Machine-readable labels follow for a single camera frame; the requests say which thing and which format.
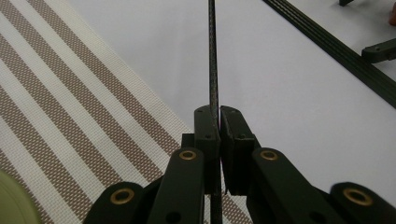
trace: carbon fiber rod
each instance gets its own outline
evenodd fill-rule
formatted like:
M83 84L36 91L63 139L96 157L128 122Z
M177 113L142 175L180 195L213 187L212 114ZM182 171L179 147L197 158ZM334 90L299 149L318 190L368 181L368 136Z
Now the carbon fiber rod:
M209 104L214 123L219 129L219 88L218 88L218 59L216 46L216 12L215 0L209 0ZM221 205L221 172L220 160L216 160L214 170L216 182L214 192L210 195L210 222L222 224Z

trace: white table surface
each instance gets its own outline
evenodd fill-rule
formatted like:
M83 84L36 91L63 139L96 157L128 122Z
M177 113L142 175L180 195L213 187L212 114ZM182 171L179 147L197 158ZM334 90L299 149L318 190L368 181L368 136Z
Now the white table surface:
M193 129L209 102L207 1L67 1ZM396 37L394 0L291 2L358 53ZM312 185L355 182L396 206L396 109L263 1L217 1L217 26L220 104ZM396 79L396 61L376 66Z

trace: black carbon fiber strip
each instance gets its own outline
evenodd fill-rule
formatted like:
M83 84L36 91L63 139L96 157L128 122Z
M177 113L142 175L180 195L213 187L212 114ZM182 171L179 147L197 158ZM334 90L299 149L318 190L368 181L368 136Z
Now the black carbon fiber strip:
M209 4L209 104L213 120L219 129L219 88L218 88L218 59L216 45L216 10L215 0L208 0ZM221 173L220 161L216 159L216 182L214 192L210 195L210 223L222 223L221 206Z
M286 0L263 0L351 74L396 108L396 82L335 38Z

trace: clamp jaw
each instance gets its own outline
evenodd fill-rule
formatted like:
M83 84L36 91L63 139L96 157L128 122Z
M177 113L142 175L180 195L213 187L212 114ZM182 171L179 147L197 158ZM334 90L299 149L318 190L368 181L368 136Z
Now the clamp jaw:
M129 182L107 188L84 223L200 224L205 194L215 201L211 223L221 223L220 161L226 191L247 196L253 223L396 223L396 209L363 186L340 183L330 194L311 186L283 153L260 146L237 109L220 108L218 130L202 106L194 126L161 178L145 188Z

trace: black plastic part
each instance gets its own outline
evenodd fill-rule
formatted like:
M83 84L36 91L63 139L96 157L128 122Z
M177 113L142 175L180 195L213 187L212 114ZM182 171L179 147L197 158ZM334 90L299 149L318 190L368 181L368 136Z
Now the black plastic part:
M329 193L327 193L327 192L325 192L325 191L323 191L323 190L321 190L321 189L317 189L317 188L315 188L318 192L319 192L319 194L323 197L323 199L326 201L326 202L330 202L330 194Z
M251 152L260 144L239 110L223 105L220 120L220 154L225 185L232 195L247 195L251 180L248 166Z
M250 185L247 196L247 210L255 224L276 224L275 214L256 182L252 182Z
M203 223L204 162L204 154L196 148L183 147L172 154L148 217L149 224Z
M128 203L115 204L111 196L117 190L131 189L133 198ZM142 187L135 183L120 182L108 187L93 204L90 212L84 219L84 224L130 224L144 223L144 216L140 216L139 202L142 197ZM128 193L120 193L118 197L127 197Z
M183 133L181 135L181 147L194 147L194 134L193 133Z
M209 105L201 106L194 111L194 132L194 146L205 155L205 194L210 194L210 221L213 224L220 224L222 223L220 137L218 124ZM191 137L185 136L185 138L186 142L191 140Z
M349 223L396 223L396 209L361 185L336 184L330 194L334 208Z
M157 196L158 189L163 181L163 177L161 176L157 180L151 182L142 191L142 197L139 198L138 208L136 215L137 218L134 219L133 223L146 223L149 214L151 212L152 205L154 205L155 198Z
M276 223L345 223L281 152L258 148L252 158L252 173Z
M361 57L369 63L396 59L396 38L365 48L361 51Z
M314 41L376 94L396 108L396 82L367 63L359 54L343 44L286 0L263 0L277 13Z
M217 124L214 122L209 105L194 111L194 147L205 155L205 194L215 191L220 169L219 160L220 137Z
M353 2L353 0L340 0L339 4L340 4L341 7L344 7L350 2Z

